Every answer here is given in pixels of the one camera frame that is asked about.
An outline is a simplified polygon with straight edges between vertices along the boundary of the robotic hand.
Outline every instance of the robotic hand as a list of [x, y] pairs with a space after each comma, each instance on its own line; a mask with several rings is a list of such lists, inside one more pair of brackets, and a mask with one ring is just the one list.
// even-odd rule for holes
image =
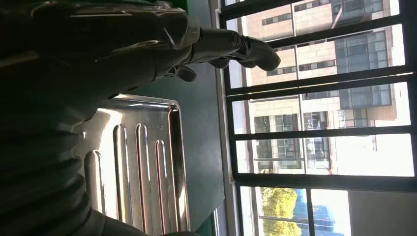
[[4, 235], [141, 235], [91, 209], [74, 125], [122, 91], [177, 75], [190, 63], [274, 70], [266, 43], [203, 29], [182, 9], [47, 1], [0, 5], [0, 232]]

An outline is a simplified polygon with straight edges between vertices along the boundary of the green table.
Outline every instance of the green table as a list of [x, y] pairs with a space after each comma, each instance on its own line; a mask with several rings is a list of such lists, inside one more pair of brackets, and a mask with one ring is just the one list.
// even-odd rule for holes
[[[208, 0], [190, 0], [188, 11], [198, 16], [203, 27], [211, 26]], [[198, 75], [191, 83], [166, 78], [129, 93], [173, 99], [180, 105], [191, 229], [195, 231], [224, 200], [224, 187], [215, 69], [208, 63], [191, 67]]]

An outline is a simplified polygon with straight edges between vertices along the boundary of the building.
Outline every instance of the building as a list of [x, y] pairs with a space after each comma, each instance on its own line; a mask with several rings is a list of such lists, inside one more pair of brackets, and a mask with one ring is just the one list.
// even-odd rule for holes
[[[386, 17], [393, 14], [390, 4], [389, 0], [304, 0], [242, 17], [238, 28], [252, 37], [276, 40]], [[242, 76], [254, 86], [400, 65], [404, 62], [395, 43], [402, 43], [402, 36], [394, 37], [393, 30], [386, 27], [278, 48], [282, 62], [277, 70], [247, 69]], [[259, 133], [409, 124], [407, 96], [406, 85], [398, 83], [251, 100], [246, 102], [251, 120], [247, 129]], [[396, 142], [409, 143], [410, 138], [398, 136]], [[399, 174], [390, 172], [393, 152], [387, 148], [392, 144], [378, 135], [253, 141], [253, 171], [394, 176]], [[411, 150], [408, 157], [400, 162], [409, 169]]]

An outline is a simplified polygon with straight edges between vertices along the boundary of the building window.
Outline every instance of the building window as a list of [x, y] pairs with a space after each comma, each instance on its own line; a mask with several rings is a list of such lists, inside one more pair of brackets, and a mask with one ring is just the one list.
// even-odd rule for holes
[[320, 98], [328, 98], [328, 97], [338, 97], [339, 91], [323, 91], [323, 92], [311, 92], [305, 93], [302, 95], [303, 100], [310, 100], [310, 99], [320, 99]]
[[[273, 118], [276, 132], [298, 131], [298, 115], [278, 115], [255, 117], [255, 132], [271, 132], [270, 118]], [[299, 139], [258, 140], [256, 146], [258, 169], [260, 173], [272, 173], [273, 162], [265, 160], [274, 158], [280, 169], [300, 169]]]
[[[327, 129], [327, 112], [304, 113], [304, 130]], [[307, 164], [309, 168], [330, 169], [330, 151], [328, 137], [305, 139]]]
[[280, 15], [280, 16], [274, 16], [274, 17], [263, 19], [262, 25], [266, 26], [266, 25], [277, 23], [277, 22], [290, 20], [291, 18], [292, 18], [291, 13], [287, 13], [287, 14]]
[[327, 112], [304, 113], [304, 130], [327, 129]]
[[[269, 116], [255, 117], [255, 133], [270, 132]], [[259, 140], [256, 147], [258, 158], [272, 158], [271, 140]]]
[[313, 7], [318, 7], [321, 5], [325, 5], [330, 3], [330, 0], [315, 0], [315, 1], [311, 1], [311, 2], [307, 2], [304, 4], [300, 4], [300, 5], [296, 5], [294, 6], [294, 11], [298, 12], [298, 11], [303, 11], [303, 10], [307, 10]]
[[385, 31], [335, 40], [337, 73], [387, 67], [386, 40]]
[[351, 25], [363, 21], [371, 13], [382, 11], [382, 0], [333, 0], [332, 14], [335, 20], [339, 11], [337, 27]]
[[368, 115], [366, 109], [339, 111], [339, 127], [354, 128], [368, 127]]
[[294, 49], [294, 46], [286, 46], [286, 47], [282, 47], [282, 48], [275, 48], [274, 51], [279, 52], [279, 51], [284, 51], [284, 50], [289, 50], [289, 49]]
[[315, 70], [315, 69], [321, 69], [321, 68], [332, 67], [332, 66], [336, 66], [336, 60], [325, 60], [325, 61], [300, 65], [299, 70], [300, 71]]
[[390, 85], [377, 85], [360, 88], [342, 89], [340, 94], [340, 108], [380, 107], [391, 105]]
[[273, 71], [267, 71], [267, 76], [295, 73], [296, 71], [297, 71], [297, 68], [295, 66], [288, 66], [288, 67], [278, 68]]

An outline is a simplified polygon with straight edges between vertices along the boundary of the window glass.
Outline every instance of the window glass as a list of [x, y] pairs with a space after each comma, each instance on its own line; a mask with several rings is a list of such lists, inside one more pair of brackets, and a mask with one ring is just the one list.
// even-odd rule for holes
[[[243, 235], [309, 236], [305, 189], [240, 187]], [[347, 191], [311, 190], [318, 236], [350, 236]]]
[[233, 117], [236, 134], [411, 123], [407, 83], [233, 102]]
[[347, 191], [312, 189], [311, 201], [315, 235], [351, 235]]
[[[350, 117], [340, 125], [365, 122]], [[305, 126], [317, 129], [319, 124], [308, 121]], [[410, 134], [250, 140], [237, 141], [237, 146], [240, 173], [414, 176]]]
[[404, 65], [401, 25], [375, 29], [275, 49], [281, 58], [277, 70], [229, 66], [231, 87], [239, 88], [291, 80]]

